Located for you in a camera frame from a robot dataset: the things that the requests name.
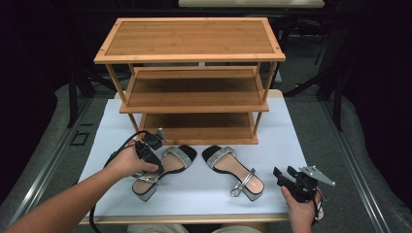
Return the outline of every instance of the top shelf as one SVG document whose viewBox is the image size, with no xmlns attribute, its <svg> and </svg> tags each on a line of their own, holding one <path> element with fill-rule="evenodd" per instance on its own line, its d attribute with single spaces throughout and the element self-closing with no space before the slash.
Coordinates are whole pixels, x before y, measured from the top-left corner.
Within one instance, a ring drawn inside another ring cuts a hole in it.
<svg viewBox="0 0 412 233">
<path fill-rule="evenodd" d="M 96 64 L 284 61 L 265 17 L 118 18 Z"/>
</svg>

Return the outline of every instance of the forearm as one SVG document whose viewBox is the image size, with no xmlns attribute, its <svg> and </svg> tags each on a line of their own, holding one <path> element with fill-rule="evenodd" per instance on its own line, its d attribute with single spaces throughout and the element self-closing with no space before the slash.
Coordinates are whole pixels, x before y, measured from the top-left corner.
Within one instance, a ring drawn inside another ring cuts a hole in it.
<svg viewBox="0 0 412 233">
<path fill-rule="evenodd" d="M 71 232 L 119 176 L 102 170 L 23 216 L 6 232 Z"/>
</svg>

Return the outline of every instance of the high-heeled sandal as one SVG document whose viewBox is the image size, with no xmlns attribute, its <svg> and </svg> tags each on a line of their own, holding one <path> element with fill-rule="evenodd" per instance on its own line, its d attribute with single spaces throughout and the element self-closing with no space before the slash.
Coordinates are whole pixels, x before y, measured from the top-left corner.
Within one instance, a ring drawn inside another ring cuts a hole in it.
<svg viewBox="0 0 412 233">
<path fill-rule="evenodd" d="M 170 147 L 163 153 L 160 160 L 164 168 L 162 173 L 147 172 L 133 176 L 137 181 L 133 184 L 133 192 L 142 200 L 148 201 L 155 193 L 155 186 L 167 174 L 176 174 L 185 171 L 196 158 L 197 152 L 193 148 L 183 145 L 178 148 Z"/>
<path fill-rule="evenodd" d="M 255 169 L 249 171 L 236 158 L 231 147 L 211 146 L 202 152 L 207 165 L 213 171 L 233 175 L 239 183 L 230 190 L 230 195 L 237 197 L 243 191 L 251 201 L 257 200 L 263 193 L 263 182 L 255 175 Z"/>
</svg>

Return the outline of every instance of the person's left hand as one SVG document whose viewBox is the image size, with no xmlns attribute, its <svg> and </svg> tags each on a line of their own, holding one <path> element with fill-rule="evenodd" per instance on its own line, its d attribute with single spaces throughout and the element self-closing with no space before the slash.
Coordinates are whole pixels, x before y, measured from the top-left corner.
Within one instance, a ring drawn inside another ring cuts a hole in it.
<svg viewBox="0 0 412 233">
<path fill-rule="evenodd" d="M 134 145 L 135 141 L 131 140 L 129 145 Z M 123 149 L 105 168 L 120 178 L 130 177 L 141 171 L 154 172 L 158 166 L 147 163 L 139 159 L 134 146 Z"/>
</svg>

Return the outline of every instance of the person's right arm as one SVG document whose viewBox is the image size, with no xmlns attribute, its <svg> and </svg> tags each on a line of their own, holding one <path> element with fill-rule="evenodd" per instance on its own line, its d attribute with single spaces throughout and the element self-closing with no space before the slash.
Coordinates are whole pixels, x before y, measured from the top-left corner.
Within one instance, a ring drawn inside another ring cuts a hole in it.
<svg viewBox="0 0 412 233">
<path fill-rule="evenodd" d="M 298 203 L 285 186 L 282 186 L 281 190 L 288 204 L 292 232 L 312 232 L 312 222 L 315 218 L 315 206 L 313 202 Z M 321 195 L 319 193 L 316 193 L 315 200 L 317 204 L 321 201 Z"/>
</svg>

